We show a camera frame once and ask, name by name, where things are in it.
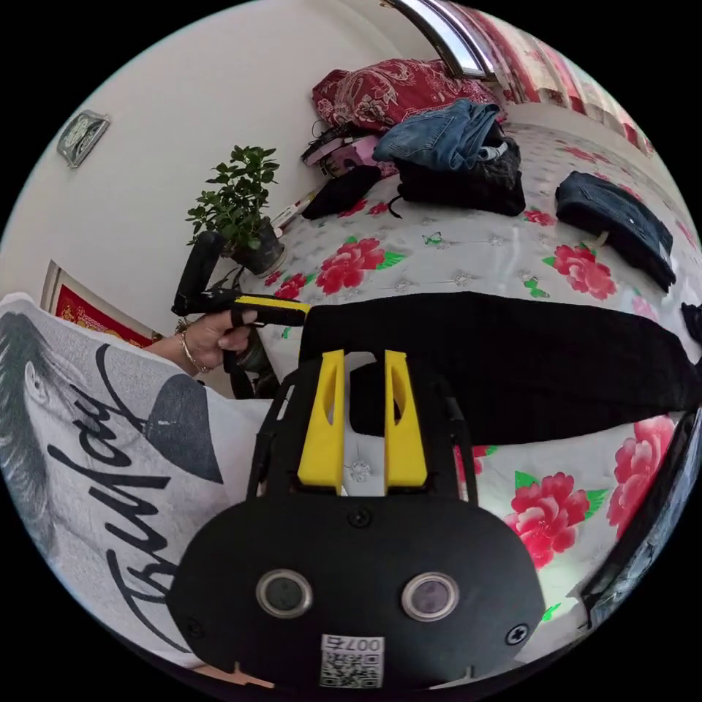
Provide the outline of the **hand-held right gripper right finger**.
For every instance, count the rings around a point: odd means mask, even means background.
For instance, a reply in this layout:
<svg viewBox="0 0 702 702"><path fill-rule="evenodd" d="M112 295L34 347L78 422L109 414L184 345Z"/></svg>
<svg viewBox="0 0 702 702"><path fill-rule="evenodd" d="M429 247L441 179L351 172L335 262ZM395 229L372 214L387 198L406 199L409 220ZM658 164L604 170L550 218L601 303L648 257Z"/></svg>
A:
<svg viewBox="0 0 702 702"><path fill-rule="evenodd" d="M385 487L420 489L428 470L407 356L385 352Z"/></svg>

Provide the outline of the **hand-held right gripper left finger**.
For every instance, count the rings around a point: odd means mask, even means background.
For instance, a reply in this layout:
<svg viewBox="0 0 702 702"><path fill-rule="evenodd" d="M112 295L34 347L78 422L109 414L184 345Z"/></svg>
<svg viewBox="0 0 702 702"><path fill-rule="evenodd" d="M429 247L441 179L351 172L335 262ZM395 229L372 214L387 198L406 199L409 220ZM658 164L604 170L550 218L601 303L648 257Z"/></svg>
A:
<svg viewBox="0 0 702 702"><path fill-rule="evenodd" d="M341 488L344 469L345 354L321 357L309 425L298 465L298 479L308 488Z"/></svg>

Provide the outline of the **person's left hand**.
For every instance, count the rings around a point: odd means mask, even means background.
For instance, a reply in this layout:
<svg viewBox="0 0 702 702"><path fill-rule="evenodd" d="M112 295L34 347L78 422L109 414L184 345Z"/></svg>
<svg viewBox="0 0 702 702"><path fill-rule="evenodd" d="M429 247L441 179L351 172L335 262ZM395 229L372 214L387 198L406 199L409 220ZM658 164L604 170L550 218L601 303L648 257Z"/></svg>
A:
<svg viewBox="0 0 702 702"><path fill-rule="evenodd" d="M244 353L256 320L257 312L246 309L207 314L193 322L180 340L186 372L192 376L207 373L221 366L227 353Z"/></svg>

